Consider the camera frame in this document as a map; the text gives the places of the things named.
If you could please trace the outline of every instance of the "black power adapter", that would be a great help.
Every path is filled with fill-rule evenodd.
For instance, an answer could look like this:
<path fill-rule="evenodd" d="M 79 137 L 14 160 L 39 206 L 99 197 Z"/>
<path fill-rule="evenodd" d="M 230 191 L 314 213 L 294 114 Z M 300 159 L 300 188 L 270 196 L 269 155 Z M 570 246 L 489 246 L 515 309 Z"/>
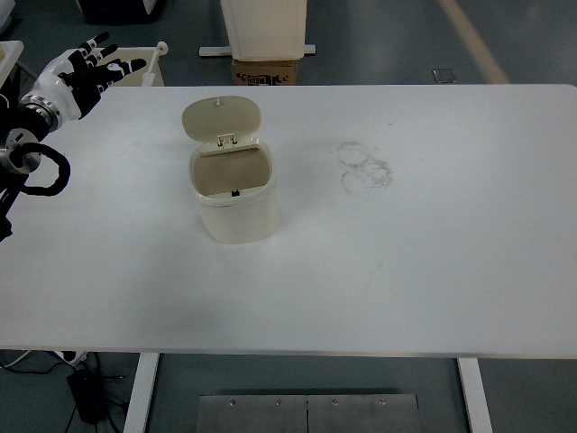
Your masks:
<path fill-rule="evenodd" d="M 67 377 L 67 381 L 82 421 L 95 425 L 106 417 L 102 383 L 95 374 L 80 369 Z"/>

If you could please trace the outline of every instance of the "gray floor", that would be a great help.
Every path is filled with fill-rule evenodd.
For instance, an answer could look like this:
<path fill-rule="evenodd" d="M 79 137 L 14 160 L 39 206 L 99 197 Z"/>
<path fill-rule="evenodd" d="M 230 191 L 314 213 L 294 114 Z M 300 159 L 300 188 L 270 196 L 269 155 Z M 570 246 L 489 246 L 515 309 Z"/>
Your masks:
<path fill-rule="evenodd" d="M 459 0 L 511 83 L 577 85 L 574 0 Z M 165 41 L 167 86 L 232 85 L 230 59 L 200 59 L 200 46 L 227 45 L 216 0 L 166 0 L 146 25 L 91 26 L 73 0 L 19 0 L 6 40 L 20 40 L 21 59 L 36 71 L 64 50 L 108 30 L 120 46 Z M 308 0 L 307 43 L 317 55 L 298 64 L 299 85 L 435 85 L 432 69 L 454 69 L 458 83 L 487 83 L 436 0 Z M 18 353 L 0 353 L 2 364 Z M 132 388 L 137 357 L 103 354 L 106 374 L 128 374 L 107 385 L 115 399 Z M 34 353 L 17 368 L 41 370 L 53 358 Z M 481 360 L 496 432 L 577 431 L 577 363 Z M 45 376 L 0 371 L 0 431 L 64 431 L 73 407 L 59 366 Z M 467 421 L 454 360 L 164 355 L 148 431 L 192 432 L 198 396 L 211 393 L 416 393 L 423 431 L 464 432 Z M 122 413 L 111 409 L 118 426 Z M 94 431 L 75 418 L 70 432 Z M 98 431 L 112 429 L 102 423 Z"/>

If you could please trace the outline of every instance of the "cream plastic bin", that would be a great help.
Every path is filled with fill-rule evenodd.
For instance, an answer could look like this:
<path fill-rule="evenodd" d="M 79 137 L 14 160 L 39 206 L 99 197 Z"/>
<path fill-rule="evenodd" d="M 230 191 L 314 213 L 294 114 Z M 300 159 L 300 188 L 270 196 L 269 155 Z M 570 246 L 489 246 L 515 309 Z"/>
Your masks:
<path fill-rule="evenodd" d="M 166 42 L 160 41 L 156 47 L 132 47 L 119 48 L 109 56 L 104 57 L 98 62 L 99 65 L 106 64 L 110 60 L 120 59 L 128 61 L 134 59 L 145 59 L 146 67 L 130 75 L 127 75 L 120 81 L 114 83 L 115 86 L 127 86 L 138 88 L 163 87 L 164 81 L 160 74 L 159 57 L 169 52 L 169 46 Z"/>
<path fill-rule="evenodd" d="M 182 113 L 188 137 L 202 143 L 190 157 L 190 180 L 208 233 L 224 244 L 253 242 L 279 220 L 277 173 L 269 146 L 252 136 L 261 110 L 245 97 L 211 97 Z"/>

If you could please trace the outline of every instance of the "bin hinge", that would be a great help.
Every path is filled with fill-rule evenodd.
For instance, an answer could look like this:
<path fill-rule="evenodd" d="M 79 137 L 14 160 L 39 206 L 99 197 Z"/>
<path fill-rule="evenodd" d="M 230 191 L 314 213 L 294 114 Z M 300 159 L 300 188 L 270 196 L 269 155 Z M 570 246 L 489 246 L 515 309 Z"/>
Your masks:
<path fill-rule="evenodd" d="M 223 147 L 225 143 L 238 143 L 234 134 L 218 135 L 216 138 L 218 138 L 218 147 Z"/>

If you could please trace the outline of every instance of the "cardboard box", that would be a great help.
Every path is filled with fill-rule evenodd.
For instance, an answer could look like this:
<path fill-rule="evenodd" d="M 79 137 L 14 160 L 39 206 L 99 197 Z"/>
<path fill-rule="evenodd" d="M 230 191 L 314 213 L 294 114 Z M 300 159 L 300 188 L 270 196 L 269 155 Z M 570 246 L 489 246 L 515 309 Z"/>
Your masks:
<path fill-rule="evenodd" d="M 233 79 L 237 86 L 294 86 L 298 60 L 233 60 Z"/>

